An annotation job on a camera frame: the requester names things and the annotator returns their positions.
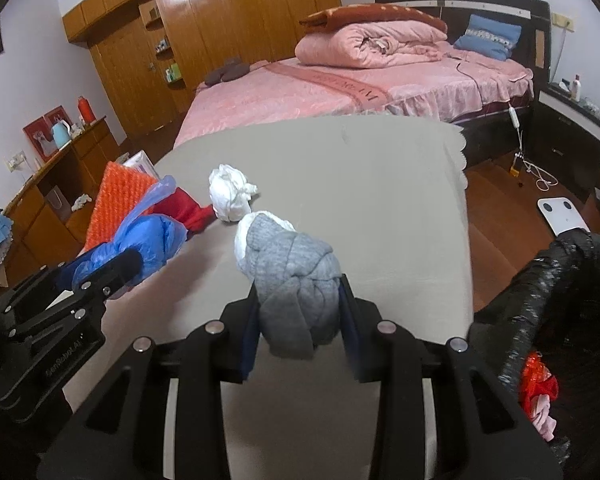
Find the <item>blue plastic bag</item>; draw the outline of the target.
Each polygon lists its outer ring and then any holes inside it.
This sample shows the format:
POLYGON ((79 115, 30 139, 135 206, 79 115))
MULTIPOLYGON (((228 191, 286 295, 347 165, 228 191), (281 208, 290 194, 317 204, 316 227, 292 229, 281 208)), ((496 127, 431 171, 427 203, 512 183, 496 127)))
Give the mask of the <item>blue plastic bag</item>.
POLYGON ((146 214, 146 211, 171 197, 177 188, 172 176, 151 185, 123 219, 112 241, 95 246, 69 263, 65 270, 59 272, 55 281, 57 287, 60 290, 77 289, 88 276, 127 249, 138 252, 142 260, 140 270, 129 281, 130 285, 140 284, 159 271, 186 242, 187 229, 183 223, 166 214, 146 214))

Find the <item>orange woven scrubber pad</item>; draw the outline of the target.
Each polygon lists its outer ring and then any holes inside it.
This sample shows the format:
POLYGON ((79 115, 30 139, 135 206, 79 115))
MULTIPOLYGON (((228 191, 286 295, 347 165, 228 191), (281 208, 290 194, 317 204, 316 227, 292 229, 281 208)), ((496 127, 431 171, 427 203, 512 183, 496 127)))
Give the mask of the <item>orange woven scrubber pad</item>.
POLYGON ((158 180, 133 168, 108 162, 95 200, 83 249, 111 242, 128 213, 158 180))

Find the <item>red cloth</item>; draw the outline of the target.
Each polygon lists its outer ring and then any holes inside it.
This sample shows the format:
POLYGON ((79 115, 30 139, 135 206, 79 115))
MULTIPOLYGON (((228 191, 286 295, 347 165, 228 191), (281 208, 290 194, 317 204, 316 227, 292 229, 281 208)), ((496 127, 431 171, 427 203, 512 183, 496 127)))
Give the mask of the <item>red cloth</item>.
POLYGON ((216 220, 212 205, 200 206, 184 190, 177 188, 173 194, 160 200, 151 208, 153 214, 163 214, 186 227, 190 234, 198 234, 216 220))

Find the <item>white blue medicine box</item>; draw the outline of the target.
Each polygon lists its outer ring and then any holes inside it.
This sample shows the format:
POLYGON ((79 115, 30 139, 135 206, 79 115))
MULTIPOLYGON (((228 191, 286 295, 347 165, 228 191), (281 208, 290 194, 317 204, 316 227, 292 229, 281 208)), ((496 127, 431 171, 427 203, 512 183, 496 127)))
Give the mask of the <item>white blue medicine box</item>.
POLYGON ((135 155, 129 157, 124 163, 123 166, 126 168, 134 169, 142 174, 147 174, 157 180, 160 179, 158 171, 156 170, 154 164, 151 162, 150 158, 144 151, 139 151, 135 155))

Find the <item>grey knitted sock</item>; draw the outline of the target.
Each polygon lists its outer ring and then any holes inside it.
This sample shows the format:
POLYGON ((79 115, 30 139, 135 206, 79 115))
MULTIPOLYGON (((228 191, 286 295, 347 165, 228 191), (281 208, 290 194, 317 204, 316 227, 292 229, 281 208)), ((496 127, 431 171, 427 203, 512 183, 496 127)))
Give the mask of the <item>grey knitted sock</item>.
POLYGON ((261 333, 273 356, 310 360, 334 340, 341 269, 332 246, 257 216, 238 269, 256 289, 261 333))

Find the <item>black trash bag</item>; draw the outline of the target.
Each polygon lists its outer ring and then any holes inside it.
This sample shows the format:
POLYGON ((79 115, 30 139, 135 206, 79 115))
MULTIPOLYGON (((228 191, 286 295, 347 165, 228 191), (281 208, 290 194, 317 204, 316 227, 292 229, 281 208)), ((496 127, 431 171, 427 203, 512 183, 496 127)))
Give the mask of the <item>black trash bag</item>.
POLYGON ((558 383, 550 446, 567 479, 600 479, 600 235, 555 238, 478 311, 468 341, 511 393, 539 351, 558 383))

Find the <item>wooden sideboard cabinet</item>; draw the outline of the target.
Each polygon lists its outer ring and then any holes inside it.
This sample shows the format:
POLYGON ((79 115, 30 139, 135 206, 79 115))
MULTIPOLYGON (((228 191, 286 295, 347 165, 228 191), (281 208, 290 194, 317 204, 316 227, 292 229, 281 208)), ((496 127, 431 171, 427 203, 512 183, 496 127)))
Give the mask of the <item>wooden sideboard cabinet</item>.
POLYGON ((41 266, 72 260, 83 248, 105 169, 120 155, 104 118, 56 153, 6 206, 12 246, 4 261, 15 285, 41 266))

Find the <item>red photo frames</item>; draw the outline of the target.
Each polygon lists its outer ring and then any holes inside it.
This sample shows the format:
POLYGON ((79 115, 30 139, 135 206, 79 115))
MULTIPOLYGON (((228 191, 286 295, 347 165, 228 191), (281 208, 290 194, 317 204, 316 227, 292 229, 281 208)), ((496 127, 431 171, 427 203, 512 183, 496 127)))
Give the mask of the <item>red photo frames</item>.
POLYGON ((72 126, 71 118, 66 110, 62 106, 58 106, 22 129, 41 162, 48 162, 59 151, 52 135, 52 125, 58 119, 63 119, 68 122, 70 127, 72 126))

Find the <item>light blue electric kettle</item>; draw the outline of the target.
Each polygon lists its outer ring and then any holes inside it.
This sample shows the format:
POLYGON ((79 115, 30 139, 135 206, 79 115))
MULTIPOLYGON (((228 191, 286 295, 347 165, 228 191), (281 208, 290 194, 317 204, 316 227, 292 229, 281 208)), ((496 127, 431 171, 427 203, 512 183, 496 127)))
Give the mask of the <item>light blue electric kettle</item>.
POLYGON ((52 125, 52 135, 58 150, 61 150, 71 142, 71 127, 65 120, 58 119, 52 125))

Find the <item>dark slippers on bed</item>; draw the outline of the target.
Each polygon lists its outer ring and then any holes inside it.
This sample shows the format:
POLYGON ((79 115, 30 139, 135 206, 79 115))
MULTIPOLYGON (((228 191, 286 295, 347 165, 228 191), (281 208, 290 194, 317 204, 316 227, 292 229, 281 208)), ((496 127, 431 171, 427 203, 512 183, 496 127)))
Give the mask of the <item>dark slippers on bed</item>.
POLYGON ((242 78, 250 72, 250 65, 241 58, 230 58, 223 66, 216 68, 204 77, 204 84, 213 87, 220 82, 229 82, 242 78))

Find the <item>white lotion bottle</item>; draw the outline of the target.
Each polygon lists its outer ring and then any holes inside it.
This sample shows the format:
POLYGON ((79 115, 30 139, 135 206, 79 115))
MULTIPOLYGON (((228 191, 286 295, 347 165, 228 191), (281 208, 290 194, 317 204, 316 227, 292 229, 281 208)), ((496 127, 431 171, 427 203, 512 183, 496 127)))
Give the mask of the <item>white lotion bottle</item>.
POLYGON ((573 77, 573 81, 571 81, 571 84, 570 84, 570 96, 574 102, 580 101, 581 90, 582 90, 581 78, 579 75, 576 75, 573 77))

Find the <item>folded pink quilt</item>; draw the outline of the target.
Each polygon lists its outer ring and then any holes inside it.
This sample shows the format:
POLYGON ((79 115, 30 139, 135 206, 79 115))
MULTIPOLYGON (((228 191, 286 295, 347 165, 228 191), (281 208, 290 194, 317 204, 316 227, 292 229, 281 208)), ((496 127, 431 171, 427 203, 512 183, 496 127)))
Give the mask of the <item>folded pink quilt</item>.
POLYGON ((354 23, 307 34, 294 55, 304 65, 370 70, 437 62, 445 45, 445 32, 419 21, 354 23))

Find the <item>blue pillow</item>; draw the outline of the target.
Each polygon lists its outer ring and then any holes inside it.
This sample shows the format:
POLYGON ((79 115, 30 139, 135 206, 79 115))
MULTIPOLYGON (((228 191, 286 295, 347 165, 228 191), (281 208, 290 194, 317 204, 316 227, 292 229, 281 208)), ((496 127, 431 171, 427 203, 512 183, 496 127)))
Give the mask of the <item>blue pillow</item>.
POLYGON ((454 42, 458 50, 476 52, 498 61, 508 60, 517 47, 522 27, 471 14, 467 28, 454 42))

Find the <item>red brown folded blanket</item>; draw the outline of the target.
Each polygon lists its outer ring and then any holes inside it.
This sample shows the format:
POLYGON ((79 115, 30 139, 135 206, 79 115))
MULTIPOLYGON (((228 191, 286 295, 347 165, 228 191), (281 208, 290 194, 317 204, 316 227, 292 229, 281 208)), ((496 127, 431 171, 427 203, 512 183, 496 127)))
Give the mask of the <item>red brown folded blanket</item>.
POLYGON ((307 32, 336 32, 344 26, 358 23, 416 21, 425 23, 446 34, 448 25, 440 18, 411 8, 391 3, 363 3, 337 6, 318 11, 302 18, 299 24, 307 32))

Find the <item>black headboard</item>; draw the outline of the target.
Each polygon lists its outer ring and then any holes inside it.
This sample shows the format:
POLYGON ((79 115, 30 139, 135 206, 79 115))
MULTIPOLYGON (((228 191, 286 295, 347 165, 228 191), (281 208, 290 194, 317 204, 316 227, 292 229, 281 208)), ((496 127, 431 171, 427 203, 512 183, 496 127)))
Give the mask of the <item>black headboard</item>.
POLYGON ((437 16, 448 25, 449 42, 464 35, 471 15, 480 15, 521 27, 512 58, 532 69, 535 89, 550 82, 552 60, 552 16, 550 5, 542 0, 375 0, 410 6, 437 16))

